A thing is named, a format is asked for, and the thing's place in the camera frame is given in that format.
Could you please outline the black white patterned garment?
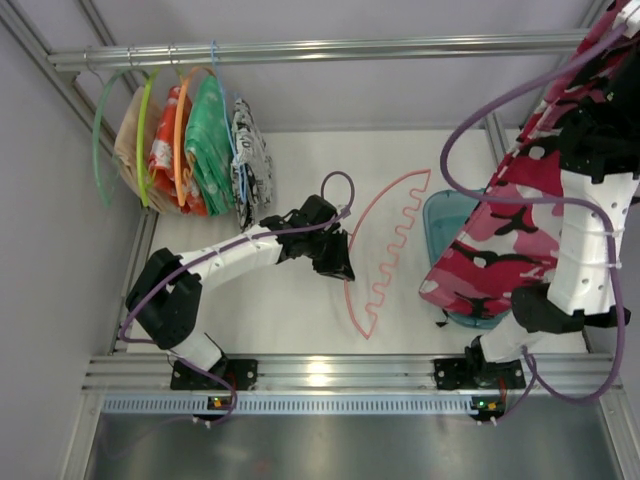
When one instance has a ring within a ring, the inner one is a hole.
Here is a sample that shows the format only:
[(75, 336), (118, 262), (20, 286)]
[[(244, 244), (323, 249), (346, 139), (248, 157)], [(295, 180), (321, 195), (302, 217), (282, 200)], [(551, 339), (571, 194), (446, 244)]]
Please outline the black white patterned garment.
[(258, 128), (250, 105), (241, 97), (234, 102), (231, 120), (234, 158), (231, 181), (236, 215), (241, 231), (255, 225), (258, 214), (274, 198), (273, 160)]

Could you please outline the teal plastic bin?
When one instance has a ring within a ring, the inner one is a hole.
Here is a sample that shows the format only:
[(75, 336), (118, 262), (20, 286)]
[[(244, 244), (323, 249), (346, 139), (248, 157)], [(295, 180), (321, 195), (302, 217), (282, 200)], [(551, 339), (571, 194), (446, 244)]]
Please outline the teal plastic bin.
[[(429, 262), (432, 266), (439, 260), (443, 252), (454, 240), (459, 230), (477, 205), (473, 198), (456, 190), (442, 190), (431, 195), (422, 208), (422, 219)], [(492, 319), (476, 319), (460, 314), (443, 312), (445, 319), (440, 326), (456, 323), (460, 326), (491, 330), (506, 316), (505, 313)]]

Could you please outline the pink plastic hanger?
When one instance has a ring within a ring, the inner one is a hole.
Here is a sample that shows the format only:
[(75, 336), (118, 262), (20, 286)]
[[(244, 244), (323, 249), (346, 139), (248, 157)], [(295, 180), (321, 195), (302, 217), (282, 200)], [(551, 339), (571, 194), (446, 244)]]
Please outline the pink plastic hanger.
[(343, 282), (343, 292), (344, 292), (344, 300), (346, 305), (347, 314), (352, 325), (355, 327), (356, 331), (365, 339), (370, 340), (373, 336), (376, 326), (378, 323), (379, 315), (378, 310), (382, 308), (386, 301), (386, 290), (391, 285), (393, 281), (394, 271), (397, 268), (400, 261), (400, 252), (405, 248), (408, 242), (408, 235), (413, 229), (416, 221), (417, 214), (420, 211), (421, 206), (423, 205), (424, 198), (422, 194), (425, 194), (429, 188), (429, 183), (431, 179), (432, 170), (431, 169), (419, 169), (410, 171), (395, 180), (391, 183), (387, 184), (382, 190), (380, 190), (373, 199), (368, 203), (368, 205), (364, 208), (361, 213), (353, 231), (350, 233), (348, 240), (348, 249), (352, 250), (355, 241), (357, 239), (357, 235), (363, 226), (365, 220), (368, 215), (371, 213), (373, 208), (382, 200), (382, 198), (388, 194), (392, 189), (399, 186), (404, 181), (414, 178), (414, 177), (423, 177), (424, 184), (420, 188), (411, 188), (409, 190), (409, 198), (414, 201), (413, 204), (405, 205), (402, 210), (402, 216), (405, 221), (400, 223), (394, 227), (394, 234), (397, 238), (396, 241), (390, 242), (386, 245), (385, 250), (386, 253), (390, 256), (389, 261), (381, 262), (378, 265), (378, 272), (382, 275), (382, 280), (378, 282), (374, 282), (370, 290), (376, 296), (376, 300), (374, 302), (368, 302), (365, 304), (364, 311), (367, 314), (367, 317), (371, 319), (370, 326), (368, 329), (365, 329), (361, 323), (359, 322), (356, 312), (354, 310), (354, 306), (352, 303), (351, 291), (349, 287), (349, 282)]

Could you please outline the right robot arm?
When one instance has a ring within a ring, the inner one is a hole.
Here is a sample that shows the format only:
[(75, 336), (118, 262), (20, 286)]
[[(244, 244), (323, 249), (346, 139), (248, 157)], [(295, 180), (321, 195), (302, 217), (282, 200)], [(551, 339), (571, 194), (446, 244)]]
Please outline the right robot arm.
[(625, 329), (618, 260), (639, 183), (635, 38), (634, 29), (619, 26), (569, 64), (577, 86), (601, 73), (608, 80), (600, 97), (572, 100), (555, 134), (537, 139), (559, 159), (561, 195), (529, 198), (500, 182), (451, 243), (464, 270), (510, 303), (506, 317), (465, 351), (480, 385), (527, 361), (527, 348), (544, 336)]

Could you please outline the aluminium hanging rail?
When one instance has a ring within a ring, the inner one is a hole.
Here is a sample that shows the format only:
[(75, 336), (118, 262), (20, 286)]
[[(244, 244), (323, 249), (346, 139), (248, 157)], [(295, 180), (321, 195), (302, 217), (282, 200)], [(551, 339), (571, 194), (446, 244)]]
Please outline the aluminium hanging rail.
[(586, 34), (585, 29), (571, 29), (397, 39), (103, 46), (59, 50), (49, 54), (47, 60), (58, 72), (80, 72), (204, 65), (212, 61), (220, 65), (253, 65), (557, 55), (574, 51)]

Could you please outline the orange plastic hanger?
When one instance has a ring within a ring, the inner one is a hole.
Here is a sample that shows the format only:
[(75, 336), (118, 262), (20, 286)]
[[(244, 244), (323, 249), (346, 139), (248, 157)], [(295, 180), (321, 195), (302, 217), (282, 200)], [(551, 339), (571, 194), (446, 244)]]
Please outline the orange plastic hanger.
[(187, 187), (189, 185), (190, 173), (184, 174), (183, 157), (184, 157), (184, 133), (183, 120), (185, 119), (185, 104), (187, 94), (194, 76), (199, 72), (206, 72), (209, 75), (216, 76), (211, 67), (196, 66), (182, 79), (178, 101), (176, 106), (176, 115), (174, 119), (173, 131), (173, 172), (174, 185), (178, 204), (183, 207), (186, 204)]

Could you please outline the green patterned garment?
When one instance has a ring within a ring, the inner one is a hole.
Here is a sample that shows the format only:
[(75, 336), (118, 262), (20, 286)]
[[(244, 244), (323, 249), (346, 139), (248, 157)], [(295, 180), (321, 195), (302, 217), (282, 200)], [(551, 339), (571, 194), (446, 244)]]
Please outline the green patterned garment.
[(194, 158), (193, 173), (209, 216), (234, 207), (232, 151), (219, 82), (209, 75), (198, 88), (186, 127), (185, 152)]

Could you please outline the blue plastic hanger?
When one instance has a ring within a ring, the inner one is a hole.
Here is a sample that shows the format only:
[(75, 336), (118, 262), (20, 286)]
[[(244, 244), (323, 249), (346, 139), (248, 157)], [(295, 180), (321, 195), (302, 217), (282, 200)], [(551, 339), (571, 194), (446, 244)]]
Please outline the blue plastic hanger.
[(247, 202), (247, 175), (246, 169), (243, 164), (241, 164), (238, 160), (238, 153), (236, 150), (236, 144), (233, 138), (232, 129), (231, 129), (231, 118), (229, 114), (229, 107), (227, 106), (227, 91), (223, 82), (222, 74), (219, 71), (218, 67), (218, 45), (215, 40), (211, 41), (210, 46), (210, 56), (211, 56), (211, 64), (213, 67), (213, 71), (218, 80), (218, 86), (222, 96), (222, 104), (223, 104), (223, 118), (227, 132), (227, 138), (229, 141), (231, 153), (232, 153), (232, 166), (237, 174), (237, 184), (240, 196), (240, 202), (245, 204)]

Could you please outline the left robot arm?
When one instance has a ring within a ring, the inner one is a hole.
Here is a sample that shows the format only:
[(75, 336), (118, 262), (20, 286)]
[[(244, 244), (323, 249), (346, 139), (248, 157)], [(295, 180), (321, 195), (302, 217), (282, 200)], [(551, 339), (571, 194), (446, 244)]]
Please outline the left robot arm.
[(259, 268), (306, 257), (326, 277), (355, 279), (348, 234), (337, 209), (319, 195), (285, 216), (269, 216), (223, 243), (187, 253), (152, 254), (125, 300), (152, 344), (203, 377), (223, 377), (227, 358), (197, 326), (203, 294)]

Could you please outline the pink camouflage trousers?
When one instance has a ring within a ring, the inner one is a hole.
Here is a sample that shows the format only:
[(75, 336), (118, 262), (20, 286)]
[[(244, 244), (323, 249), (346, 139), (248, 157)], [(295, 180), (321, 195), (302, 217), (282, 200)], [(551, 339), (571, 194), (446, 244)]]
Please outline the pink camouflage trousers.
[(612, 2), (572, 60), (421, 285), (450, 315), (552, 333), (630, 317), (610, 273), (639, 182), (638, 3)]

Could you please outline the orange patterned garment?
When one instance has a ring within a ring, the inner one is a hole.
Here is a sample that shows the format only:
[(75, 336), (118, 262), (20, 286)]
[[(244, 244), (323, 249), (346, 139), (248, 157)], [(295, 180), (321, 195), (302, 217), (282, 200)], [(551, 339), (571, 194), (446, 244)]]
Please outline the orange patterned garment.
[(175, 85), (168, 91), (151, 146), (148, 161), (149, 172), (152, 174), (154, 187), (169, 200), (175, 209), (178, 209), (183, 214), (207, 216), (207, 207), (195, 180), (190, 182), (185, 204), (180, 206), (178, 203), (173, 168), (173, 140), (180, 90), (181, 87)]

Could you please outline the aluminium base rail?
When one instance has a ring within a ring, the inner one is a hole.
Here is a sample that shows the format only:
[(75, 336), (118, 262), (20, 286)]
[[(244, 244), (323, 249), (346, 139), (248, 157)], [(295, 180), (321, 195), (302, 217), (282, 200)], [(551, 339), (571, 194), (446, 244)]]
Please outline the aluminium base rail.
[[(537, 354), (537, 372), (567, 395), (586, 394), (606, 379), (607, 354)], [(273, 394), (440, 393), (460, 355), (231, 355), (225, 380), (244, 392)], [(85, 393), (211, 391), (204, 376), (164, 354), (98, 356), (89, 361)]]

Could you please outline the beige garment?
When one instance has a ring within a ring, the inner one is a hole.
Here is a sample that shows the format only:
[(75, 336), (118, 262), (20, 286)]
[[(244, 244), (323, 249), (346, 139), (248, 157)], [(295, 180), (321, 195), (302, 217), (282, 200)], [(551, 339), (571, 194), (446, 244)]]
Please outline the beige garment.
[[(114, 146), (115, 154), (119, 161), (118, 166), (120, 175), (137, 197), (140, 197), (140, 190), (138, 186), (136, 146), (138, 118), (143, 93), (143, 87), (139, 87), (134, 93), (118, 131)], [(151, 146), (154, 141), (161, 113), (162, 110), (158, 106), (157, 102), (150, 99), (144, 123), (143, 167), (148, 165)], [(155, 187), (149, 187), (146, 192), (149, 200), (149, 206), (153, 210), (156, 210), (159, 213), (170, 213), (173, 211), (173, 206), (170, 204), (169, 200)]]

